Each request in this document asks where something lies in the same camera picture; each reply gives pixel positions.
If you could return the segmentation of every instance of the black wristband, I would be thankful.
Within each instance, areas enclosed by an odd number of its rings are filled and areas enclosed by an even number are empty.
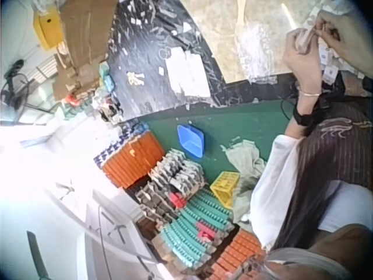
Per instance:
[[[314,116],[311,115],[301,115],[297,110],[297,105],[294,106],[293,116],[297,124],[303,127],[309,127],[314,122]]]

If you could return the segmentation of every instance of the yellow box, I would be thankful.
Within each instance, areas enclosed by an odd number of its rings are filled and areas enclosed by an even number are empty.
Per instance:
[[[49,8],[48,14],[45,16],[34,12],[33,26],[45,50],[50,50],[64,40],[62,25],[56,7]]]
[[[210,186],[211,191],[224,207],[232,209],[232,194],[240,179],[239,172],[223,171]]]

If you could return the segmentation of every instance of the hand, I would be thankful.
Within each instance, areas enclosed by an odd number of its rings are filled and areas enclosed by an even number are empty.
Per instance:
[[[338,16],[321,10],[315,33],[349,64],[373,78],[372,33],[356,15]]]
[[[322,83],[318,37],[316,34],[312,37],[307,54],[299,54],[295,49],[295,40],[301,31],[295,29],[287,33],[283,61],[298,79],[301,90],[316,95],[320,93]]]

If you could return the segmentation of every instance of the plastic bin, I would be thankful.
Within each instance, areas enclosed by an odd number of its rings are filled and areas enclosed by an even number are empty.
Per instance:
[[[238,172],[223,171],[210,186],[216,198],[228,209],[232,209],[233,189],[239,179],[240,174]]]
[[[205,150],[205,137],[201,130],[191,125],[178,125],[177,134],[180,145],[197,158],[203,156]]]

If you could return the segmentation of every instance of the yellow plastic basket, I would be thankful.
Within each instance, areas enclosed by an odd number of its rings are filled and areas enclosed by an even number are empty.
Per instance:
[[[238,179],[240,179],[238,172],[223,171],[210,186],[211,191],[217,199],[228,209],[232,209],[232,193]]]

